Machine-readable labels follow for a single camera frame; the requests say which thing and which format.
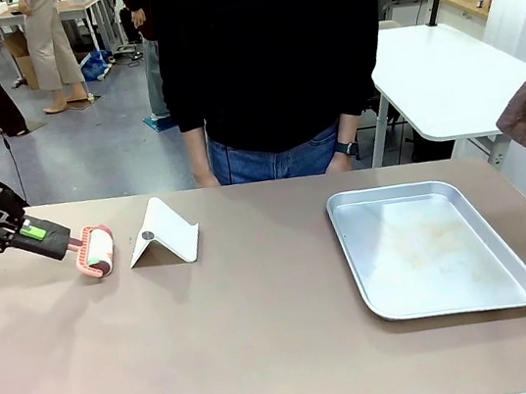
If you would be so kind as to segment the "person's right hand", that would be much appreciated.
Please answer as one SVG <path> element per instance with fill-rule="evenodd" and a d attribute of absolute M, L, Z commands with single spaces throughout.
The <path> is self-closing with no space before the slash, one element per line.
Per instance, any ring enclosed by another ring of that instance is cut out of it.
<path fill-rule="evenodd" d="M 194 171 L 193 175 L 197 188 L 220 187 L 220 182 L 216 179 L 215 175 L 208 167 Z"/>

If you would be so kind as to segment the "person's left hand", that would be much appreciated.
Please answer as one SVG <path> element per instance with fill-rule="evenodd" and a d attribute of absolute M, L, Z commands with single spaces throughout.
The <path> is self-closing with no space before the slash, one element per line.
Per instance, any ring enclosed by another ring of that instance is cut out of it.
<path fill-rule="evenodd" d="M 345 153 L 336 152 L 325 172 L 349 172 L 353 168 L 353 158 Z"/>

